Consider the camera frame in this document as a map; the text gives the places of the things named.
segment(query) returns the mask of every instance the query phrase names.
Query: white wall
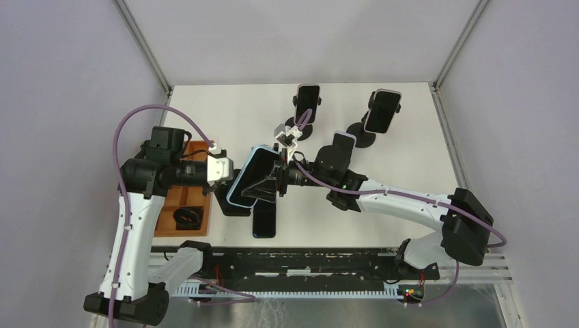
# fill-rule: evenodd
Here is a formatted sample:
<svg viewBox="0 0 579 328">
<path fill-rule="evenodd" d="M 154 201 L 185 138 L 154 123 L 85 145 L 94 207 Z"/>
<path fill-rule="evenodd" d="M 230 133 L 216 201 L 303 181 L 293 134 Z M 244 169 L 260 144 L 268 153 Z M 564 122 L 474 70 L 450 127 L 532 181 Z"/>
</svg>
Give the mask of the white wall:
<svg viewBox="0 0 579 328">
<path fill-rule="evenodd" d="M 493 1 L 442 87 L 529 327 L 577 327 L 579 2 Z"/>
<path fill-rule="evenodd" d="M 112 136 L 163 93 L 112 1 L 0 3 L 0 325 L 86 327 L 112 248 Z M 159 113 L 126 126 L 121 158 Z"/>
<path fill-rule="evenodd" d="M 477 0 L 127 0 L 173 85 L 433 81 Z"/>
</svg>

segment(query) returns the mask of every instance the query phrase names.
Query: white table surface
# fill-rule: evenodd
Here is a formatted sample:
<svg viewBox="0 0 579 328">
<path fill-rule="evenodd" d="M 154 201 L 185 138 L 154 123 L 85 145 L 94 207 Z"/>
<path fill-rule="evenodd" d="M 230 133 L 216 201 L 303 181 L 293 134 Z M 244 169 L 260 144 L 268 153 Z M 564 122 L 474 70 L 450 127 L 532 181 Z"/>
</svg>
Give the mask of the white table surface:
<svg viewBox="0 0 579 328">
<path fill-rule="evenodd" d="M 296 84 L 179 85 L 170 105 L 189 115 L 241 168 L 251 147 L 272 145 L 275 127 L 293 116 L 296 88 Z M 322 105 L 313 134 L 299 143 L 298 150 L 313 161 L 322 146 L 332 143 L 335 131 L 360 121 L 370 93 L 379 88 L 401 92 L 402 109 L 374 145 L 354 150 L 350 169 L 395 187 L 453 193 L 455 175 L 427 83 L 321 84 Z M 184 128 L 193 140 L 200 139 L 175 114 L 168 113 L 164 125 Z M 343 212 L 326 200 L 327 193 L 325 188 L 288 187 L 287 194 L 278 198 L 274 238 L 253 238 L 252 217 L 226 217 L 214 198 L 206 237 L 155 238 L 153 245 L 194 240 L 233 247 L 397 247 L 404 239 L 430 232 L 388 215 Z"/>
</svg>

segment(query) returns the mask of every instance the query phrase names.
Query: phone screen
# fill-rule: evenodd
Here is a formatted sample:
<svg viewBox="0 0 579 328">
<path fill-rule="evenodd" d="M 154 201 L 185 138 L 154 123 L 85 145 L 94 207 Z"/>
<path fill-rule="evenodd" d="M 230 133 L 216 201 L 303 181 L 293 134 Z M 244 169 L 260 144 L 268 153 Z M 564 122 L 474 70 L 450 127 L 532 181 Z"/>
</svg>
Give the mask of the phone screen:
<svg viewBox="0 0 579 328">
<path fill-rule="evenodd" d="M 227 193 L 227 201 L 232 205 L 246 208 L 255 205 L 257 198 L 241 196 L 241 192 L 271 172 L 274 162 L 278 159 L 278 152 L 263 146 L 255 147 Z"/>
<path fill-rule="evenodd" d="M 253 207 L 253 236 L 255 238 L 275 237 L 275 203 L 258 200 Z"/>
<path fill-rule="evenodd" d="M 364 129 L 373 133 L 386 133 L 396 113 L 402 95 L 399 92 L 378 90 L 372 108 L 368 111 Z"/>
<path fill-rule="evenodd" d="M 336 131 L 334 133 L 334 139 L 332 145 L 337 146 L 340 150 L 347 152 L 352 155 L 354 151 L 354 146 L 356 145 L 356 136 L 349 133 Z"/>
<path fill-rule="evenodd" d="M 308 121 L 308 124 L 313 123 L 315 119 L 315 110 L 317 109 L 317 100 L 320 97 L 320 86 L 319 85 L 301 85 L 298 88 L 298 101 L 296 103 L 296 116 L 294 117 L 295 122 L 297 122 L 304 113 L 311 108 L 312 114 Z"/>
</svg>

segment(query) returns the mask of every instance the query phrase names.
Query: orange wooden box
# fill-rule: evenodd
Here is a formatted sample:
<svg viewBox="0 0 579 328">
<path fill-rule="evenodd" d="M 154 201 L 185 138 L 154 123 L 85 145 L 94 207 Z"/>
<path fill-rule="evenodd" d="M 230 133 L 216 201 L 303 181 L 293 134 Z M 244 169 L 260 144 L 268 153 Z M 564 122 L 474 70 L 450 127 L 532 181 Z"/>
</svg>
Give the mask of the orange wooden box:
<svg viewBox="0 0 579 328">
<path fill-rule="evenodd" d="M 207 150 L 204 141 L 191 141 L 187 145 L 185 154 L 190 154 L 196 150 Z M 195 161 L 204 161 L 207 158 L 205 152 L 200 152 L 194 156 L 187 157 Z M 177 223 L 173 218 L 173 212 L 181 206 L 203 207 L 203 219 L 200 230 L 177 230 Z M 174 187 L 169 190 L 165 198 L 165 204 L 159 214 L 157 226 L 155 227 L 155 237 L 192 237 L 207 236 L 209 230 L 209 212 L 211 209 L 211 195 L 203 196 L 202 187 Z"/>
</svg>

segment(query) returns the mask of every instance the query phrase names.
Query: phone stand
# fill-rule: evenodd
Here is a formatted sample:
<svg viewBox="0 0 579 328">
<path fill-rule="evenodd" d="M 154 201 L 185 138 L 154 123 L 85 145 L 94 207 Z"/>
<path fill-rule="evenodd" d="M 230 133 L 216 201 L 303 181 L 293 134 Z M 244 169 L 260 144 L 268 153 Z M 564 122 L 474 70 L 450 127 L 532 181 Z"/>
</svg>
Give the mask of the phone stand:
<svg viewBox="0 0 579 328">
<path fill-rule="evenodd" d="M 298 97 L 294 96 L 294 98 L 292 99 L 292 102 L 294 104 L 294 106 L 297 105 L 298 103 Z M 320 106 L 322 104 L 322 99 L 318 98 L 317 99 L 317 105 Z M 294 127 L 294 125 L 296 125 L 296 123 L 294 122 L 295 117 L 292 116 L 290 118 L 287 119 L 287 121 L 285 121 L 285 125 L 289 126 L 290 128 Z M 313 125 L 312 124 L 308 124 L 304 127 L 304 129 L 302 130 L 302 136 L 298 138 L 298 141 L 304 141 L 307 138 L 309 138 L 311 136 L 311 134 L 313 133 Z"/>
<path fill-rule="evenodd" d="M 373 105 L 373 98 L 374 92 L 370 95 L 370 100 L 368 101 L 368 110 L 372 108 Z M 400 105 L 396 108 L 396 113 L 400 112 Z M 368 118 L 368 111 L 362 117 L 362 122 L 357 122 L 348 127 L 346 133 L 356 136 L 356 148 L 368 148 L 372 146 L 374 141 L 376 140 L 376 134 L 372 132 L 368 132 L 364 130 L 364 124 L 366 123 L 366 119 Z"/>
</svg>

